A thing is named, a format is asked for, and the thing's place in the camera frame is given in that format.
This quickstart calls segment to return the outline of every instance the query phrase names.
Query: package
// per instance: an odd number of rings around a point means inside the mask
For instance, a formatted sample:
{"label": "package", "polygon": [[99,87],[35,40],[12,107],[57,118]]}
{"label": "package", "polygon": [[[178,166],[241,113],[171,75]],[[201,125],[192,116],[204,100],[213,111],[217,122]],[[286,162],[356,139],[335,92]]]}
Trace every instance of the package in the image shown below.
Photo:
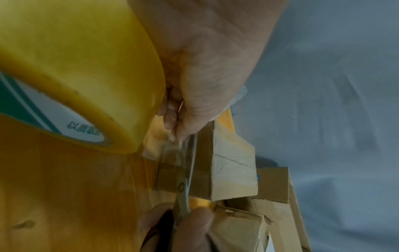
{"label": "package", "polygon": [[231,208],[265,215],[275,252],[308,252],[308,237],[288,168],[257,169],[259,193],[228,200]]}
{"label": "package", "polygon": [[267,223],[264,216],[247,211],[216,207],[211,233],[229,252],[265,252]]}
{"label": "package", "polygon": [[[177,148],[165,148],[155,187],[175,192]],[[257,193],[254,147],[218,121],[209,122],[198,133],[190,196],[217,201]]]}

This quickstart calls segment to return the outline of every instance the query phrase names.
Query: cardboard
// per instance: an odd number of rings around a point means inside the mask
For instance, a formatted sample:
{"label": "cardboard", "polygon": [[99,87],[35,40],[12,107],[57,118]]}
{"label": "cardboard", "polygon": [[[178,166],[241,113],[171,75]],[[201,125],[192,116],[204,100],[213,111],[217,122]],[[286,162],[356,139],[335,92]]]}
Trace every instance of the cardboard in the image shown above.
{"label": "cardboard", "polygon": [[216,207],[211,232],[230,252],[265,252],[267,224],[264,216],[247,211]]}
{"label": "cardboard", "polygon": [[259,193],[227,201],[227,206],[265,215],[276,252],[311,251],[288,168],[257,169]]}
{"label": "cardboard", "polygon": [[[161,157],[156,188],[176,191],[177,148],[168,145]],[[217,121],[198,133],[190,196],[212,201],[258,193],[255,149]]]}

